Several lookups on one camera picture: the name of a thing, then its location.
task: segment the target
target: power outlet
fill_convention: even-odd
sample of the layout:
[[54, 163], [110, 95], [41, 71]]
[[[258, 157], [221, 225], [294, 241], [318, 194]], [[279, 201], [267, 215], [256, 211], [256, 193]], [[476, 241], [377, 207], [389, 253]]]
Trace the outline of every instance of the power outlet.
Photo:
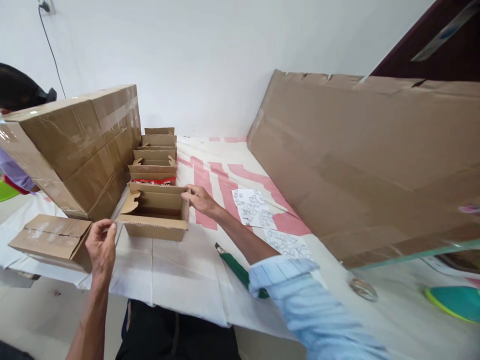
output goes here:
[[38, 0], [38, 5], [42, 5], [43, 3], [46, 3], [48, 5], [48, 8], [50, 9], [49, 12], [45, 11], [44, 8], [40, 8], [40, 16], [51, 16], [55, 14], [55, 6], [54, 6], [54, 0]]

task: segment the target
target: floor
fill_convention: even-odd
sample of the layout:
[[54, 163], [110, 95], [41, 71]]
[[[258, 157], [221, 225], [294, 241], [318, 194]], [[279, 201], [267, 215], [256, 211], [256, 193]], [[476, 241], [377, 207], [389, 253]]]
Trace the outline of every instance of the floor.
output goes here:
[[[32, 195], [0, 202], [0, 222]], [[6, 286], [17, 276], [0, 270], [0, 340], [28, 352], [35, 360], [63, 360], [79, 324], [88, 291], [41, 277], [31, 288]], [[30, 286], [21, 279], [21, 286]], [[105, 359], [114, 359], [122, 343], [121, 329], [127, 299], [110, 294], [106, 316]], [[305, 359], [304, 347], [244, 328], [235, 328], [242, 360]]]

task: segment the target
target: person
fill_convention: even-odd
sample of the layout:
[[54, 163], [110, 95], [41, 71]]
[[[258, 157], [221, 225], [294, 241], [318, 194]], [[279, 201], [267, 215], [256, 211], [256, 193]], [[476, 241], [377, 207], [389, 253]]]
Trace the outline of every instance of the person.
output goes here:
[[[288, 329], [307, 350], [308, 359], [389, 359], [362, 325], [310, 272], [319, 266], [307, 259], [291, 259], [257, 237], [200, 186], [187, 185], [181, 196], [200, 213], [215, 220], [250, 263], [250, 292], [265, 288], [278, 306]], [[115, 262], [117, 226], [111, 220], [93, 224], [86, 248], [93, 264], [86, 308], [66, 360], [104, 358], [105, 319], [109, 283]], [[127, 331], [117, 360], [128, 359], [240, 359], [233, 328], [222, 328], [159, 306], [131, 300]]]
[[[57, 92], [51, 88], [48, 93], [20, 70], [0, 62], [0, 121], [2, 115], [32, 108], [57, 100]], [[18, 187], [27, 192], [37, 193], [40, 188], [0, 147], [0, 169]]]

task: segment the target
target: yellow rim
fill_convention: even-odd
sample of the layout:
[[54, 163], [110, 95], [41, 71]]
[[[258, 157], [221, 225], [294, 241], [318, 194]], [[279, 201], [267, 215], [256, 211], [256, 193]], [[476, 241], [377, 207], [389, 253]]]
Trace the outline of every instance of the yellow rim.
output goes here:
[[464, 317], [462, 317], [462, 316], [454, 313], [454, 312], [451, 311], [450, 309], [446, 308], [440, 301], [438, 301], [438, 300], [432, 295], [432, 293], [430, 292], [430, 289], [425, 290], [425, 296], [426, 296], [426, 298], [428, 299], [428, 301], [430, 301], [433, 305], [435, 305], [437, 308], [440, 308], [441, 310], [443, 310], [443, 311], [446, 312], [447, 314], [452, 315], [453, 317], [456, 317], [457, 319], [465, 320], [466, 322], [469, 322], [469, 323], [476, 323], [476, 321], [472, 321], [472, 320], [469, 320], [469, 319], [467, 319], [467, 318], [464, 318]]

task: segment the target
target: white wall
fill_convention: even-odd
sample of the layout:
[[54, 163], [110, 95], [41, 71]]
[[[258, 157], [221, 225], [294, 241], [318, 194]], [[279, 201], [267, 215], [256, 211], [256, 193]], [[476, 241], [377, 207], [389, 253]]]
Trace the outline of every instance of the white wall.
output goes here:
[[[144, 127], [245, 136], [272, 71], [368, 75], [434, 0], [54, 0], [67, 97], [136, 83]], [[1, 0], [0, 62], [62, 96], [37, 0]]]

